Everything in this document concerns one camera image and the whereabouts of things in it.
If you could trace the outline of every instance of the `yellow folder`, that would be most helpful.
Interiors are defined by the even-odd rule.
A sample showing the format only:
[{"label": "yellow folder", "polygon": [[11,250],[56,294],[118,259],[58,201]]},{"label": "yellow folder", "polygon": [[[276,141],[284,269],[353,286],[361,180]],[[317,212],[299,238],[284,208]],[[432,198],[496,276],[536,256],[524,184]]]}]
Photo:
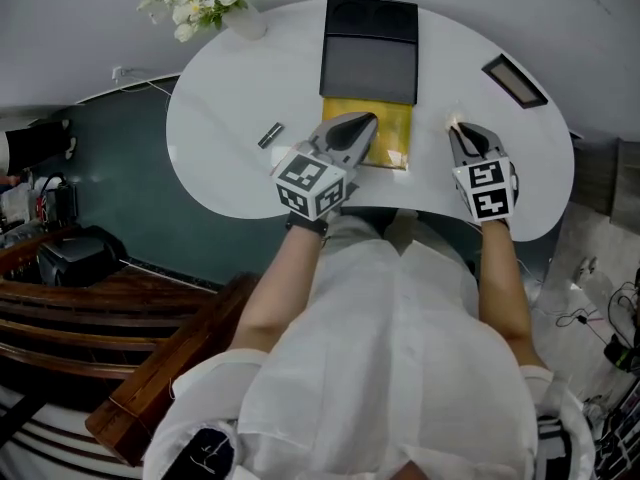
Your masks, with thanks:
[{"label": "yellow folder", "polygon": [[412,105],[383,101],[325,98],[322,119],[348,112],[373,112],[378,117],[378,134],[364,165],[406,170],[409,164]]}]

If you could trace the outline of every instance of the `small black object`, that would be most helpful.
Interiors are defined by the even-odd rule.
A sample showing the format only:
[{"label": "small black object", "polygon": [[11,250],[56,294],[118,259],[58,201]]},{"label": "small black object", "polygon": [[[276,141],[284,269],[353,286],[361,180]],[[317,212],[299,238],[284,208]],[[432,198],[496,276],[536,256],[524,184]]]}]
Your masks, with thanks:
[{"label": "small black object", "polygon": [[418,6],[327,0],[320,94],[415,105]]},{"label": "small black object", "polygon": [[281,123],[274,124],[271,129],[267,133],[265,133],[264,137],[260,139],[260,142],[258,142],[258,146],[260,146],[262,149],[265,149],[269,144],[273,142],[273,139],[278,136],[283,128],[284,125]]},{"label": "small black object", "polygon": [[503,54],[482,68],[491,79],[502,87],[522,108],[540,107],[549,103],[531,80]]},{"label": "small black object", "polygon": [[289,218],[287,219],[285,227],[287,228],[287,230],[289,230],[293,226],[298,226],[300,228],[313,231],[314,233],[320,235],[321,238],[324,238],[324,236],[327,234],[327,229],[329,228],[329,224],[327,224],[327,222],[323,219],[309,220],[305,219],[302,215],[291,212],[289,214]]},{"label": "small black object", "polygon": [[91,226],[78,236],[42,244],[36,258],[44,284],[86,287],[117,271],[123,256],[115,237]]},{"label": "small black object", "polygon": [[235,450],[224,432],[203,428],[191,438],[162,480],[223,480],[229,477]]}]

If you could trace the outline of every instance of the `flower vase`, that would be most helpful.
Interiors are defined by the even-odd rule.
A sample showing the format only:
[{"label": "flower vase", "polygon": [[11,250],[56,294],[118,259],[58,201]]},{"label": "flower vase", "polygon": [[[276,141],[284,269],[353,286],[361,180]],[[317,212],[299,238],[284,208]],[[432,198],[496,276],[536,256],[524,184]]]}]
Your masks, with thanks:
[{"label": "flower vase", "polygon": [[222,22],[236,34],[245,39],[255,41],[267,31],[267,20],[258,10],[247,2],[248,7],[234,7],[222,15]]}]

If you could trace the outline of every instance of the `floor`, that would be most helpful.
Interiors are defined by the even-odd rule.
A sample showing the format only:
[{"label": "floor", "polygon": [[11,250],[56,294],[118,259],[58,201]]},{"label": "floor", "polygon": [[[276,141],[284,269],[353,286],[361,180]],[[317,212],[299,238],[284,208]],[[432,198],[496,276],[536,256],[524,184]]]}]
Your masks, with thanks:
[{"label": "floor", "polygon": [[[162,85],[171,90],[173,83]],[[240,271],[263,272],[284,236],[284,218],[228,218],[192,199],[167,154],[166,104],[163,93],[145,89],[115,93],[64,111],[61,117],[72,119],[72,131],[79,138],[77,154],[69,162],[49,161],[38,172],[63,170],[77,185],[81,224],[111,232],[134,258],[217,283]],[[479,264],[481,236],[476,230],[439,215],[421,213],[420,219],[468,264]],[[602,394],[613,403],[633,377],[607,361],[604,344],[586,326],[574,322],[559,328],[556,321],[589,303],[568,282],[582,258],[598,256],[600,270],[617,287],[635,276],[640,237],[612,226],[592,210],[570,204],[553,230],[533,242],[516,244],[516,250],[541,357],[570,379],[580,399]],[[594,322],[593,328],[609,340],[612,330],[606,321]]]},{"label": "floor", "polygon": [[[606,291],[600,300],[586,297],[571,282],[581,260],[593,256],[598,258],[598,281]],[[605,344],[587,326],[574,321],[567,327],[558,327],[556,323],[569,321],[558,322],[558,318],[578,308],[597,310],[591,318],[602,320],[594,320],[590,325],[609,342],[613,335],[607,322],[610,291],[625,281],[634,281],[638,267],[639,235],[611,225],[608,217],[587,207],[569,204],[556,254],[533,306],[533,334],[542,359],[569,380],[572,391],[581,400],[603,395],[608,405],[612,405],[629,389],[635,377],[617,370],[604,357]]]}]

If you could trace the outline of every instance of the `black rectangular device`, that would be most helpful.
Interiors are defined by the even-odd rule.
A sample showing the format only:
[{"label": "black rectangular device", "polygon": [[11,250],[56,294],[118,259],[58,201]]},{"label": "black rectangular device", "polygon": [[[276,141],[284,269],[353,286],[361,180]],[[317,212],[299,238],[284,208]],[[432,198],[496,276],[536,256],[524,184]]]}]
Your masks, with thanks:
[{"label": "black rectangular device", "polygon": [[418,6],[327,0],[320,95],[415,105]]}]

